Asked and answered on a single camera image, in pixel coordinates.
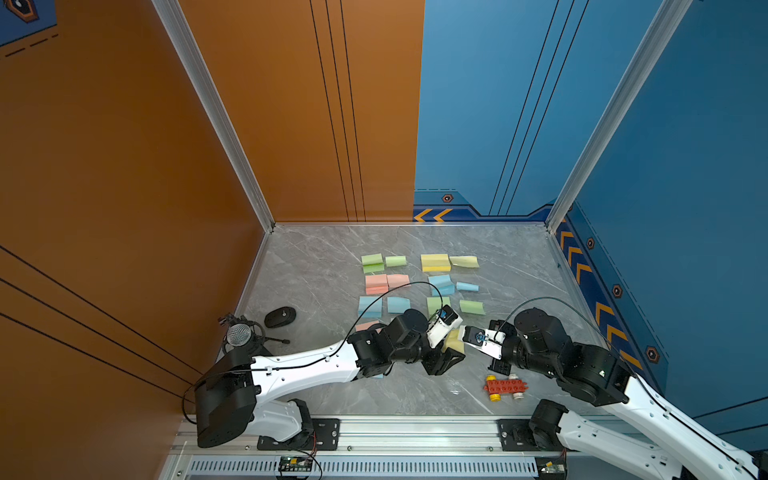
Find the yellow memo pad front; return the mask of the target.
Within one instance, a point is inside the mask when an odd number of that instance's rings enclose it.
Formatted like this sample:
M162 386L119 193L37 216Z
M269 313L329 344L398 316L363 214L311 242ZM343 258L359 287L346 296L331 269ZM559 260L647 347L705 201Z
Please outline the yellow memo pad front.
M465 353L465 344L460 338L460 331L458 329L451 330L443 339L441 351L446 352L448 350L452 350L459 354Z

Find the yellow memo pad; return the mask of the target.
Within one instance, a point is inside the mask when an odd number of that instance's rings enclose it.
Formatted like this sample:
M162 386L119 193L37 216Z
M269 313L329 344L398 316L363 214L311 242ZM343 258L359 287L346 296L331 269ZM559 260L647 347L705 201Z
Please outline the yellow memo pad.
M424 272L449 272L452 264L447 254L422 254L421 267Z
M443 339L441 351L446 352L448 350L452 350L459 354L465 353L465 344L460 338L460 331L458 329L451 330Z

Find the green memo pad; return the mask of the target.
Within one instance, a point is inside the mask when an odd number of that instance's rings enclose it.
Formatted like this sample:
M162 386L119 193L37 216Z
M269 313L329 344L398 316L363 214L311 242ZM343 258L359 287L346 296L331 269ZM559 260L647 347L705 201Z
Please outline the green memo pad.
M450 306L451 299L449 297L428 297L426 300L427 313L429 316L435 314L443 306Z
M385 262L381 254L363 255L361 264L365 275L376 274L385 270Z

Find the torn blue memo page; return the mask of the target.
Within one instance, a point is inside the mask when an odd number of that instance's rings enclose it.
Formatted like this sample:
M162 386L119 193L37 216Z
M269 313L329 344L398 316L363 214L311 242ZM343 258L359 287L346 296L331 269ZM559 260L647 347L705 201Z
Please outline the torn blue memo page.
M411 301L403 297L390 297L387 300L387 311L392 315L399 315L411 308Z

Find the blue memo pad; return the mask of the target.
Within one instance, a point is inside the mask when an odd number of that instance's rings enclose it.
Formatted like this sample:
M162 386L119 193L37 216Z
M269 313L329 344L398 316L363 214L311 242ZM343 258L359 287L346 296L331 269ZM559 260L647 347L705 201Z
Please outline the blue memo pad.
M449 296L455 293L455 285L448 274L430 276L428 281L434 285L441 295Z
M360 319L380 319L383 312L383 299L376 296L361 296L358 302Z

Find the pink fanned memo pad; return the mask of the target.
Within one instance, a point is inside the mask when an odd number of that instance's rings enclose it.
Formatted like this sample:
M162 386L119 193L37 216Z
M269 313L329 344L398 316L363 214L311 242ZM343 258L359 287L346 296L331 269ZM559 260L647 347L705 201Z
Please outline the pink fanned memo pad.
M367 295L380 295L389 290L389 281L386 274L368 275L365 277L365 293Z

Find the torn yellow memo page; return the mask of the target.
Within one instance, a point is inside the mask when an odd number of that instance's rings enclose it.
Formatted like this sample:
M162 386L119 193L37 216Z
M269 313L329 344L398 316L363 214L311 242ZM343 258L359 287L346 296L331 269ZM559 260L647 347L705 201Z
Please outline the torn yellow memo page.
M472 268L479 267L479 261L476 256L450 256L449 260L451 264L459 268Z

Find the torn green memo page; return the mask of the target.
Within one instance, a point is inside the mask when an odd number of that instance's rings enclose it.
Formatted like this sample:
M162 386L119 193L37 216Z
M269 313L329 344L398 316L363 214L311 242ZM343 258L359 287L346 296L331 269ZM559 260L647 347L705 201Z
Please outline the torn green memo page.
M401 267L408 264L405 256L387 256L385 258L385 265L387 268Z

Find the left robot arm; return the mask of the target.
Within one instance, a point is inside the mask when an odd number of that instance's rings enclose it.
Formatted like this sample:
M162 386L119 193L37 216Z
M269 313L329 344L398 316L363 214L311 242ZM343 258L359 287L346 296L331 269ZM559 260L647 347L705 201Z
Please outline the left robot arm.
M432 318L408 309L389 324L353 331L328 347L282 356L258 356L237 346L193 385L197 445L212 448L244 433L266 436L290 448L314 433L306 403L295 393L387 373L395 364L421 364L445 373L465 355L449 345L463 320L449 306Z

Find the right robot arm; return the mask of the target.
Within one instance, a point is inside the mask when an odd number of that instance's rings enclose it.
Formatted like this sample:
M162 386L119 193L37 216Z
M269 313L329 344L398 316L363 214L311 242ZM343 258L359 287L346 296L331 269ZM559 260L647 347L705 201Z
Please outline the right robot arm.
M642 479L764 479L767 454L750 453L716 436L675 407L614 352L573 341L560 320L532 308L512 323L493 321L471 333L495 369L541 374L571 397L634 427L642 440L604 428L551 400L529 420L542 450L589 454Z

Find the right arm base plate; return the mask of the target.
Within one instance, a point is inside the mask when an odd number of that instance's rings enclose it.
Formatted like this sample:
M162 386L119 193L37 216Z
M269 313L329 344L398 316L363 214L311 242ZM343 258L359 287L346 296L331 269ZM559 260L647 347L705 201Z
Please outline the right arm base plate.
M536 421L524 419L499 419L496 421L502 450L560 451L562 444L552 427L539 425Z

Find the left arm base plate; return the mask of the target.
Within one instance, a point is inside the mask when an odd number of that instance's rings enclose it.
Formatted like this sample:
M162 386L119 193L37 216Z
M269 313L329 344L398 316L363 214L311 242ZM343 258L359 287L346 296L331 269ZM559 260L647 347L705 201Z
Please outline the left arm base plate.
M312 422L312 433L300 432L293 439L284 442L278 442L271 437L260 436L257 449L259 451L336 451L340 437L341 420L339 418L315 418Z

